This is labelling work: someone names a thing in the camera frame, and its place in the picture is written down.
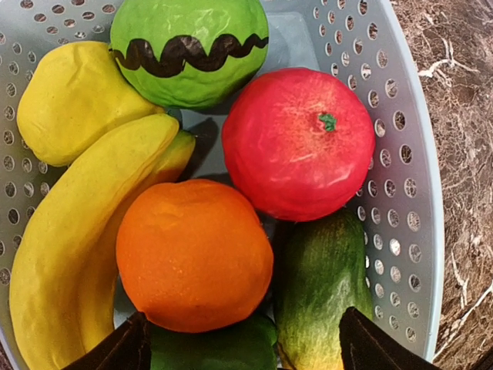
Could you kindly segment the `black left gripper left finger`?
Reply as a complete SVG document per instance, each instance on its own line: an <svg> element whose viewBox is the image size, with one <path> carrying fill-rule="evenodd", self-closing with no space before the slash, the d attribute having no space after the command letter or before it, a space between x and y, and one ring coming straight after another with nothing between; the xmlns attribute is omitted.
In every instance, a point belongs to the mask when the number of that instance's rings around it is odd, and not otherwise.
<svg viewBox="0 0 493 370"><path fill-rule="evenodd" d="M149 370L151 348L149 322L135 312L93 350L64 370Z"/></svg>

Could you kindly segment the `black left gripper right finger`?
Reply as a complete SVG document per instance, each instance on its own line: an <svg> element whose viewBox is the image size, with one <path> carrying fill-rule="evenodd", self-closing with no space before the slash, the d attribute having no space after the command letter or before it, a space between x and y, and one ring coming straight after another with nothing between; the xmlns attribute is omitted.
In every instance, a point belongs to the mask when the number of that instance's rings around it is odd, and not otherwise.
<svg viewBox="0 0 493 370"><path fill-rule="evenodd" d="M341 317L340 347L344 369L438 369L397 343L355 307Z"/></svg>

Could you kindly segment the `orange toy orange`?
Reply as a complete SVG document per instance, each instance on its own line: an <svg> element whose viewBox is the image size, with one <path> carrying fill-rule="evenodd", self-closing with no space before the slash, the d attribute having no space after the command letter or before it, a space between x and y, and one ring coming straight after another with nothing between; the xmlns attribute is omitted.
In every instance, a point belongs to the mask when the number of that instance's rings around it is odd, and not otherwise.
<svg viewBox="0 0 493 370"><path fill-rule="evenodd" d="M212 180L161 183L127 210L116 243L122 285L153 324L199 333L249 317L273 251L250 202Z"/></svg>

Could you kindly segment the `red toy apple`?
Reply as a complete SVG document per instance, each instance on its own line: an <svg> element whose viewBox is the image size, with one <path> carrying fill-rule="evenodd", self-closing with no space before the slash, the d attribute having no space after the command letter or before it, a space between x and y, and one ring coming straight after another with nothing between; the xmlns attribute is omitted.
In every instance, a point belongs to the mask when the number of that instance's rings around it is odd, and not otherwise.
<svg viewBox="0 0 493 370"><path fill-rule="evenodd" d="M250 82L222 128L226 168L258 210L280 220L316 220L362 187L375 149L366 106L343 82L285 68Z"/></svg>

